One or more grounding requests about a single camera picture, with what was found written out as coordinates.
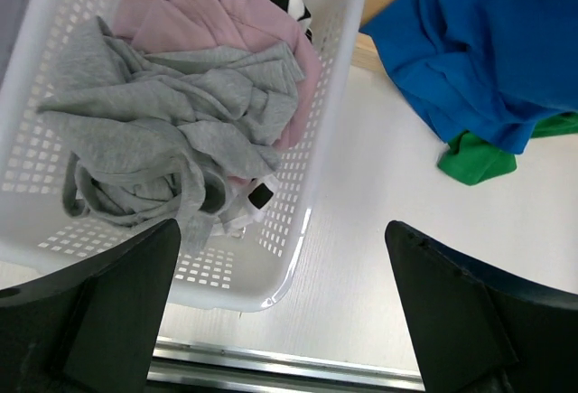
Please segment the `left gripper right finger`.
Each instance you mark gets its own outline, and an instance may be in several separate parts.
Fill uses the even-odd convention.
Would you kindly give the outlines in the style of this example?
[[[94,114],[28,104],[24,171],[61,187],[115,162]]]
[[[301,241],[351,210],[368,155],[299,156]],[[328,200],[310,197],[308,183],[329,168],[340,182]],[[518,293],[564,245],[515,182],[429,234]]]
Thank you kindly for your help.
[[[402,221],[385,243],[428,392],[575,392],[577,296],[470,257]]]

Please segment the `grey tank top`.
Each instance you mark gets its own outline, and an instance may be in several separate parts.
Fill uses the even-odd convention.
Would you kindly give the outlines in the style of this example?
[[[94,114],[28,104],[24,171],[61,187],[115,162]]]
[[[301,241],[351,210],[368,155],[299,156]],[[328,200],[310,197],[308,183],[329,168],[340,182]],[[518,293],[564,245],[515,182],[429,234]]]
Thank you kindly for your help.
[[[64,210],[125,228],[175,219],[182,251],[201,251],[233,180],[278,169],[302,79],[284,42],[146,54],[100,17],[77,25],[37,108],[70,150]]]

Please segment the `black white striped tank top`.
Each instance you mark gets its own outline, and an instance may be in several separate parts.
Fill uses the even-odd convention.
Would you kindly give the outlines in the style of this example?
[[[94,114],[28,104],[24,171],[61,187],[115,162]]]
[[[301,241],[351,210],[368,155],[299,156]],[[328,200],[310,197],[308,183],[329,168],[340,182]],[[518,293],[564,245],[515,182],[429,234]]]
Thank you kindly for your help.
[[[310,28],[312,15],[304,0],[269,1],[292,17],[299,24],[308,40],[312,39]],[[279,180],[272,174],[248,183],[241,183],[234,190],[235,200],[226,211],[216,218],[210,235],[212,237],[242,237],[248,225],[260,222],[265,218],[280,185]]]

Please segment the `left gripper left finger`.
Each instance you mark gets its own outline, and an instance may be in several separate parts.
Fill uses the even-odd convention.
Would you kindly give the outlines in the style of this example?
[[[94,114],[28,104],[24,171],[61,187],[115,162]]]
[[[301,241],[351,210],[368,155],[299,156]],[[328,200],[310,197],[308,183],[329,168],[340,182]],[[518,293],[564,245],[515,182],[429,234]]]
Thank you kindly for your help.
[[[165,220],[1,291],[3,392],[142,392],[181,245]]]

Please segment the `pink tank top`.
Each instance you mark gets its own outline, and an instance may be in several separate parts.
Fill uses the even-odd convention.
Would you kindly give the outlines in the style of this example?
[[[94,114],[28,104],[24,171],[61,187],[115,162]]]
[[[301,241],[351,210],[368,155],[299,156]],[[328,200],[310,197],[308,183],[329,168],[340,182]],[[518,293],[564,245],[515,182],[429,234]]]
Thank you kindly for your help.
[[[298,23],[268,0],[121,0],[113,34],[139,51],[195,51],[228,46],[261,52],[286,42],[305,78],[298,108],[275,142],[285,150],[303,138],[322,63]]]

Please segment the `green tank top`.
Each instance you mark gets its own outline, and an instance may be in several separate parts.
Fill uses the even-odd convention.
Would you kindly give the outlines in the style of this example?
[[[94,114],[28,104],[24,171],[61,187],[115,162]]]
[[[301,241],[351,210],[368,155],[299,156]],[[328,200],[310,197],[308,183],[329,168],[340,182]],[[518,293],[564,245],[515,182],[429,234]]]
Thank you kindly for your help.
[[[531,139],[576,133],[577,114],[564,113],[538,122]],[[455,181],[473,186],[515,172],[517,159],[514,154],[504,152],[470,132],[463,132],[448,143],[437,167]]]

